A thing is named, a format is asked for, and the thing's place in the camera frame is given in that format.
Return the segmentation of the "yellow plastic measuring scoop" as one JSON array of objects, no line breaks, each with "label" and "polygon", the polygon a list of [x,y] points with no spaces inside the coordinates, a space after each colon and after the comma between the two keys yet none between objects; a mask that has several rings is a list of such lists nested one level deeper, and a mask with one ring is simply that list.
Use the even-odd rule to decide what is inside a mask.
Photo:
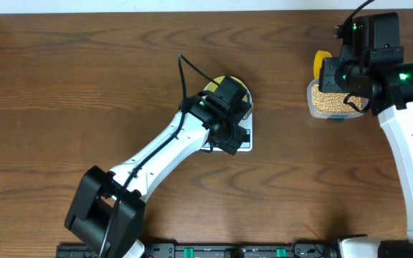
[{"label": "yellow plastic measuring scoop", "polygon": [[323,65],[323,60],[325,58],[331,58],[332,54],[327,51],[318,50],[315,54],[314,61],[313,61],[313,76],[315,79],[320,77],[321,67]]}]

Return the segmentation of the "yellow plastic bowl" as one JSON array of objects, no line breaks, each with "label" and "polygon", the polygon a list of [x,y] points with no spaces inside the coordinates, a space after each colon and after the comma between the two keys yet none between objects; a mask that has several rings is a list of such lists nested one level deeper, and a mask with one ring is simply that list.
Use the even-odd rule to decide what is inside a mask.
[{"label": "yellow plastic bowl", "polygon": [[250,101],[249,90],[245,84],[233,76],[220,76],[209,82],[204,90],[212,92],[220,100],[228,105],[237,104],[239,100],[248,103]]}]

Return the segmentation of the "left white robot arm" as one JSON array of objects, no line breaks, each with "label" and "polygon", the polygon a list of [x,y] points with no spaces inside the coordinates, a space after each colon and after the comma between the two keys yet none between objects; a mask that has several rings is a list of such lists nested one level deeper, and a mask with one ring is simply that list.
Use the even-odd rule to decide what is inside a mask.
[{"label": "left white robot arm", "polygon": [[132,158],[108,172],[93,166],[84,174],[65,228],[99,257],[142,257],[145,247],[138,238],[151,194],[192,153],[250,151],[252,109],[250,91],[241,80],[213,79]]}]

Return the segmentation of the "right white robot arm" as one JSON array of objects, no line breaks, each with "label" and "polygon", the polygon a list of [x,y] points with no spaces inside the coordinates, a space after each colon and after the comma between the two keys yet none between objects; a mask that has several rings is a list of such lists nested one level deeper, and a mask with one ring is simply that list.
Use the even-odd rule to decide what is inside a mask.
[{"label": "right white robot arm", "polygon": [[395,12],[357,16],[336,27],[339,57],[323,59],[319,91],[367,100],[394,156],[407,213],[407,238],[380,240],[345,236],[326,248],[326,257],[413,257],[413,62],[404,61]]}]

